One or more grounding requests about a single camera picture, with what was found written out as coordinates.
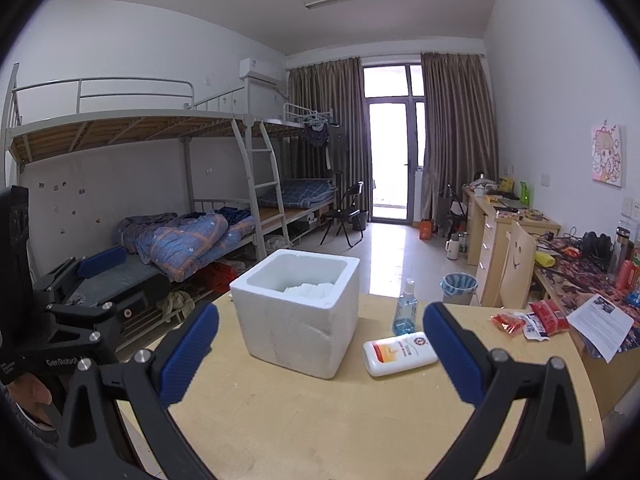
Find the person's left hand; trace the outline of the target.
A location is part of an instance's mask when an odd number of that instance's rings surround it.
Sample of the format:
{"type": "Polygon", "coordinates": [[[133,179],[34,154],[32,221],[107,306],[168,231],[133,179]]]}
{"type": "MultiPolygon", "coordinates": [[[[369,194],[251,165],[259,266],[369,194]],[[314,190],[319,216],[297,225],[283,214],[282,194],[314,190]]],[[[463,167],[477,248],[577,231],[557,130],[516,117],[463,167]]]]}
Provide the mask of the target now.
{"type": "Polygon", "coordinates": [[[54,425],[44,409],[52,403],[52,394],[33,374],[26,373],[8,385],[9,396],[33,425],[53,430],[54,425]]]}

